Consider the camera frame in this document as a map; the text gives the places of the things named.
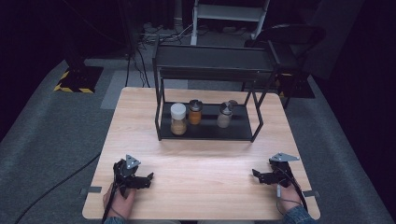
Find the white shelving unit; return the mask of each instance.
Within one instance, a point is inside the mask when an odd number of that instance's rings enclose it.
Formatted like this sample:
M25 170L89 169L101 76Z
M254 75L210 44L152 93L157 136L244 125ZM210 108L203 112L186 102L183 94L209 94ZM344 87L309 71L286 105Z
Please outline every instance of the white shelving unit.
M256 21L258 23L257 28L251 34L251 38L255 39L262 30L262 24L264 23L269 4L270 0L266 0L262 7L228 7L199 4L199 0L195 0L192 13L191 45L197 44L198 19Z

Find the spice jar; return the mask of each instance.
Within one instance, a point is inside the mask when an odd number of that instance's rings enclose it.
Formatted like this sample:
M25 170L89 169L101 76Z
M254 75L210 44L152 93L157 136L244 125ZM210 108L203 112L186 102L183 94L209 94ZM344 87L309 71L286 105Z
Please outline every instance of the spice jar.
M191 100L189 103L189 122L190 124L199 124L202 117L203 104L199 100Z
M187 131L186 106L176 103L171 106L171 132L175 135L182 135Z
M227 128L230 125L232 115L233 115L232 102L222 103L219 108L218 126L220 128Z

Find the human hand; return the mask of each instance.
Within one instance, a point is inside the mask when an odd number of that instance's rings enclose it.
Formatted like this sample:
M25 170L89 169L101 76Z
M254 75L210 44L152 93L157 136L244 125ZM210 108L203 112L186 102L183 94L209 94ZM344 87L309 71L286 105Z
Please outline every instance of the human hand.
M110 198L111 189L113 184L110 185L110 188L107 190L107 193L103 196L103 207L106 208L108 204L108 200ZM120 193L120 190L117 189L114 194L113 202L111 204L111 208L108 211L107 217L120 217L126 220L132 213L132 206L134 204L134 196L136 195L136 189L127 189L125 190L123 197Z
M272 186L276 190L278 190L277 188L280 189L280 203L286 212L288 212L293 207L301 205L300 196L293 185L290 185L287 188L284 188L278 184L273 184Z

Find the orange spice jar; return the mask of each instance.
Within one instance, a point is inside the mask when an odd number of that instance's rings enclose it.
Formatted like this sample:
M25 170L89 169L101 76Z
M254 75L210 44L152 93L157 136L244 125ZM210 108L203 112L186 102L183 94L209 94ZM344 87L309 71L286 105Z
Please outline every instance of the orange spice jar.
M191 100L189 103L189 122L199 124L202 118L203 104L200 100Z

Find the chair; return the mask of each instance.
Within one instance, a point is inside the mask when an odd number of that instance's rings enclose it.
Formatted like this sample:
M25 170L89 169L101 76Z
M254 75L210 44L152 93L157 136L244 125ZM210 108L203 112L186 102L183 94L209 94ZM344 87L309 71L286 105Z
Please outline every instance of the chair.
M288 94L288 98L283 107L286 109L297 84L301 80L308 78L309 74L304 72L304 62L306 56L315 45L317 45L326 35L326 31L314 25L308 24L279 24L260 32L254 40L247 40L245 48L261 48L263 43L270 40L274 44L277 56L280 60L279 73L276 81L279 89ZM281 80L283 76L290 77L290 88L282 90Z

